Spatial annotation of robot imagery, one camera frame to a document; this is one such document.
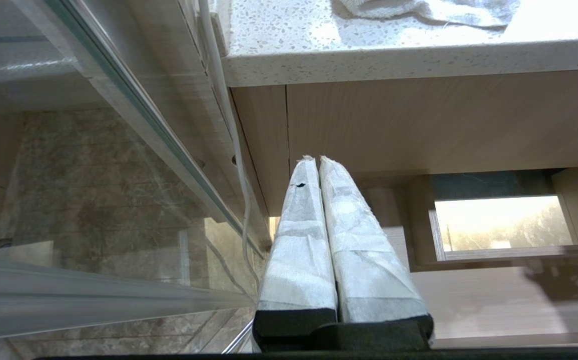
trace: white countertop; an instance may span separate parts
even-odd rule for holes
[[[353,18],[337,0],[232,0],[229,35],[230,87],[575,70],[578,0],[523,0],[497,29]]]

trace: marble floor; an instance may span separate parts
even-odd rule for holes
[[[0,258],[255,294],[240,237],[112,109],[33,112],[0,215]],[[255,259],[257,271],[264,264]],[[0,340],[1,358],[219,353],[254,309]]]

